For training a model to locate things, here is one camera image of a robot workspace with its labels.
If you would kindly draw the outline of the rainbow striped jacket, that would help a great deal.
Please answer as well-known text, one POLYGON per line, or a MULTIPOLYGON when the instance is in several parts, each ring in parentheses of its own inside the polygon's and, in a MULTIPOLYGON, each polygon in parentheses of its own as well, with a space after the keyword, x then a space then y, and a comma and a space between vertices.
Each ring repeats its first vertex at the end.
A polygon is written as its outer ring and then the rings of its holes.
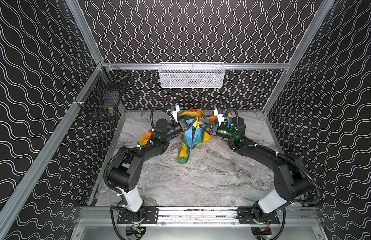
POLYGON ((203 109, 189 109, 178 114, 178 120, 184 117, 196 117, 197 120, 190 129, 179 133, 181 135, 181 148, 178 149, 177 162, 180 164, 185 164, 189 160, 191 150, 213 138, 211 134, 202 129, 201 124, 218 122, 214 113, 207 115, 203 109))

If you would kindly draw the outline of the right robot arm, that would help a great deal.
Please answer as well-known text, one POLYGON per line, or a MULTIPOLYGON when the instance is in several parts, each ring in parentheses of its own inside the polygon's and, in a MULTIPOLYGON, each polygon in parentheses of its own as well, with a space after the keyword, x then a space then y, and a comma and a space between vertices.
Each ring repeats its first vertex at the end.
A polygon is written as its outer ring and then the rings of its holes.
POLYGON ((257 223, 265 222, 276 210, 283 210, 293 203, 315 205, 320 201, 320 188, 302 160, 246 137, 243 118, 234 117, 230 124, 208 123, 200 127, 207 134, 227 139, 233 152, 251 158, 273 172, 274 189, 256 201, 251 210, 252 219, 257 223))

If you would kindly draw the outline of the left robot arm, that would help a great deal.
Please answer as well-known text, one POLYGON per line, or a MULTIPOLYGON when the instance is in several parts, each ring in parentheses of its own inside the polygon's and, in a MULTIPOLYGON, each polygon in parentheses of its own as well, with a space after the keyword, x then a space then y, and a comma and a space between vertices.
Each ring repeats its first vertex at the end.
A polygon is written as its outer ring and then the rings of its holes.
POLYGON ((196 117, 186 117, 170 125, 167 120, 159 119, 146 144, 119 149, 105 165, 103 172, 104 183, 121 196, 124 204, 124 207, 110 206, 112 211, 124 210, 127 219, 133 224, 144 221, 144 203, 137 189, 143 163, 165 153, 169 139, 190 130, 196 120, 196 117))

